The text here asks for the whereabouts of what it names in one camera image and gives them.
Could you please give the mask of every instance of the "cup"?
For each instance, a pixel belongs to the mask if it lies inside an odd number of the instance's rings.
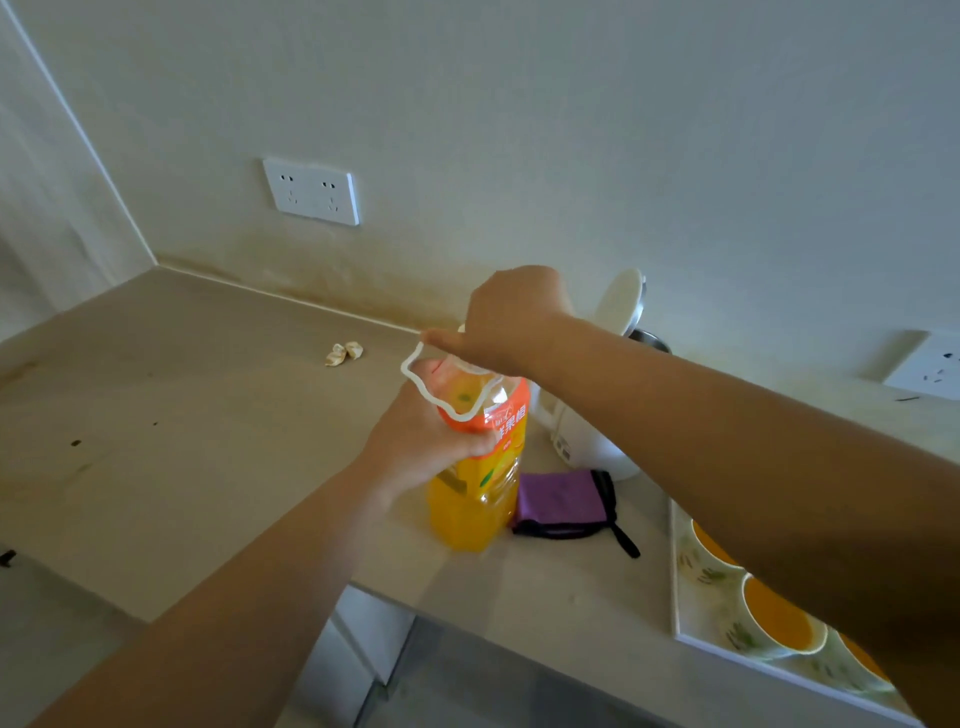
[[[830,627],[827,644],[812,661],[820,679],[840,690],[855,693],[890,692],[893,683],[873,658],[849,637]]]
[[[723,617],[722,631],[737,652],[766,661],[819,652],[828,629],[746,573]]]
[[[685,520],[684,531],[678,539],[677,567],[705,586],[735,584],[745,573],[693,519]]]

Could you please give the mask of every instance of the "debris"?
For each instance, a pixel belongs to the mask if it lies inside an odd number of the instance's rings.
[[[326,355],[326,367],[339,367],[347,357],[347,350],[340,344],[333,345],[333,351]]]
[[[363,347],[355,341],[347,341],[347,353],[351,359],[359,359],[363,355]]]

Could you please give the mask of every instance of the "person's left arm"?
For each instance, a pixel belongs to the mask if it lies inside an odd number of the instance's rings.
[[[273,726],[371,527],[401,492],[485,454],[492,437],[450,429],[407,382],[356,460],[87,674],[33,728]]]

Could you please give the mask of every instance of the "hand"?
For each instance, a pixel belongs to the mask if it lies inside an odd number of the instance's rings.
[[[564,279],[553,268],[497,271],[473,291],[466,333],[431,328],[424,344],[507,376],[530,376],[535,356],[549,355],[550,329],[573,315]]]
[[[427,379],[438,363],[436,359],[422,359],[411,369]],[[408,380],[373,426],[357,463],[373,468],[388,495],[395,497],[422,485],[458,460],[486,455],[495,447],[495,432],[458,432]]]

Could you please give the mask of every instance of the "floor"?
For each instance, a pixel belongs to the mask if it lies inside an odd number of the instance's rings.
[[[22,554],[0,569],[0,728],[22,728],[142,625]],[[458,630],[418,619],[362,728],[648,728],[600,693]],[[290,709],[277,728],[317,728]]]

